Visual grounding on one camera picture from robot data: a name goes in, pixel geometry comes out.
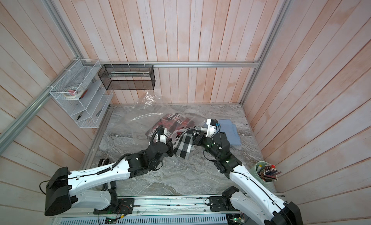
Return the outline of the light blue shirt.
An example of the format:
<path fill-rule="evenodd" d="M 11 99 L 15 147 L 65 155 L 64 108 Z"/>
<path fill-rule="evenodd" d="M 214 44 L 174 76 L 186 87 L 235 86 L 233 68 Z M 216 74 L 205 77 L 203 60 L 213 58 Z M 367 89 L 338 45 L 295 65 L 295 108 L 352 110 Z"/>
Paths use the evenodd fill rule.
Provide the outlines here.
<path fill-rule="evenodd" d="M 229 143 L 232 146 L 241 146 L 241 139 L 237 132 L 237 126 L 229 119 L 219 120 L 219 124 L 221 126 L 221 132 L 226 134 Z"/>

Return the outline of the red black plaid shirt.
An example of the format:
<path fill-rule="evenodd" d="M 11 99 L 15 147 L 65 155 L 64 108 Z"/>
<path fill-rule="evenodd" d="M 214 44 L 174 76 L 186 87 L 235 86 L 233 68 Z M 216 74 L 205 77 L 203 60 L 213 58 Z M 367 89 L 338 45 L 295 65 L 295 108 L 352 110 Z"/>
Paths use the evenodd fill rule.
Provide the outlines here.
<path fill-rule="evenodd" d="M 155 130 L 160 126 L 167 128 L 167 136 L 170 137 L 175 131 L 194 127 L 196 125 L 195 121 L 185 116 L 182 113 L 174 112 L 169 113 L 161 117 L 151 128 L 146 132 L 148 139 L 151 139 Z"/>

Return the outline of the clear plastic vacuum bag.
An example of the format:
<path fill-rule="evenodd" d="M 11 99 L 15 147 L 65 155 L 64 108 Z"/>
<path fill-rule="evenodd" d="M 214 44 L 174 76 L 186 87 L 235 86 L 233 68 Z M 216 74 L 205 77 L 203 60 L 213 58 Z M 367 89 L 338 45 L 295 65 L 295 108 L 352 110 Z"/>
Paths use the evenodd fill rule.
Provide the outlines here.
<path fill-rule="evenodd" d="M 174 144 L 174 154 L 185 160 L 196 150 L 193 135 L 189 130 L 206 125 L 205 117 L 174 109 L 159 95 L 149 92 L 130 109 L 126 121 L 134 133 L 143 135 L 147 141 L 151 140 L 159 126 L 164 126 L 167 130 L 166 136 L 172 139 Z"/>

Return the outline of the grey black plaid shirt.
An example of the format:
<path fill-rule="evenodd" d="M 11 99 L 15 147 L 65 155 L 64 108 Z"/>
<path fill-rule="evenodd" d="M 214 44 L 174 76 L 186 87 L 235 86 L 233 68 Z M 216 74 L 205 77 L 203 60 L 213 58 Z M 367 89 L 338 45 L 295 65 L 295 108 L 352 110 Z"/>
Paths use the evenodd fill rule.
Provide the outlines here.
<path fill-rule="evenodd" d="M 184 130 L 177 136 L 174 144 L 174 154 L 185 160 L 189 159 L 190 153 L 195 149 L 195 139 L 199 136 L 200 132 L 194 128 Z"/>

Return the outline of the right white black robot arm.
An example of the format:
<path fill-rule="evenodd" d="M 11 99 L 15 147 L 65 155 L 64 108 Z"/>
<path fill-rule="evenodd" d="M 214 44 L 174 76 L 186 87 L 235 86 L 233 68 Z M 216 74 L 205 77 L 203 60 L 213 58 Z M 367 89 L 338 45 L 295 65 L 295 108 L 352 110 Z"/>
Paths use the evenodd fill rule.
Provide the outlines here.
<path fill-rule="evenodd" d="M 207 137 L 204 132 L 194 135 L 194 144 L 214 157 L 212 162 L 228 179 L 239 187 L 230 187 L 222 193 L 227 208 L 234 208 L 258 225 L 302 225 L 299 207 L 286 203 L 255 179 L 242 162 L 230 152 L 225 133 Z"/>

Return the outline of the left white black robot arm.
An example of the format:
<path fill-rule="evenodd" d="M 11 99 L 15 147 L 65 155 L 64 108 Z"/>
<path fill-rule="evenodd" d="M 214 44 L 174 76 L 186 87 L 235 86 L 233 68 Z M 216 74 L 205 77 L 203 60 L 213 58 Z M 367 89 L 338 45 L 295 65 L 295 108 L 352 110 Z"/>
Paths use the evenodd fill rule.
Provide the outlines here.
<path fill-rule="evenodd" d="M 112 164 L 75 171 L 62 167 L 47 181 L 44 215 L 54 216 L 68 211 L 81 201 L 78 195 L 85 190 L 157 171 L 163 159 L 173 154 L 170 141 L 158 141 L 138 153 L 124 154 Z"/>

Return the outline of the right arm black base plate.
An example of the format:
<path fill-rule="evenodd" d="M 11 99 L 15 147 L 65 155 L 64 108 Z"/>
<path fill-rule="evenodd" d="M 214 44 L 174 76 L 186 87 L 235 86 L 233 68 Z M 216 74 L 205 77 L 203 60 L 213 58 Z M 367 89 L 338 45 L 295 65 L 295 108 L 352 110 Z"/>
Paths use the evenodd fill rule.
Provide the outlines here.
<path fill-rule="evenodd" d="M 238 211 L 232 206 L 230 199 L 224 196 L 209 197 L 209 205 L 212 212 Z"/>

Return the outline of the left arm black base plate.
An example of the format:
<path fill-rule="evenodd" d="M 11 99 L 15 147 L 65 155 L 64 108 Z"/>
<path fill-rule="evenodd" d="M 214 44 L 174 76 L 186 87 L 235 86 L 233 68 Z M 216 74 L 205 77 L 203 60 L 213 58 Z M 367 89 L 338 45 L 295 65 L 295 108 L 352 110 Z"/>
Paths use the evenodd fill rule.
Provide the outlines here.
<path fill-rule="evenodd" d="M 118 199 L 117 202 L 112 203 L 103 210 L 95 209 L 93 214 L 94 215 L 132 214 L 134 202 L 135 202 L 134 198 Z"/>

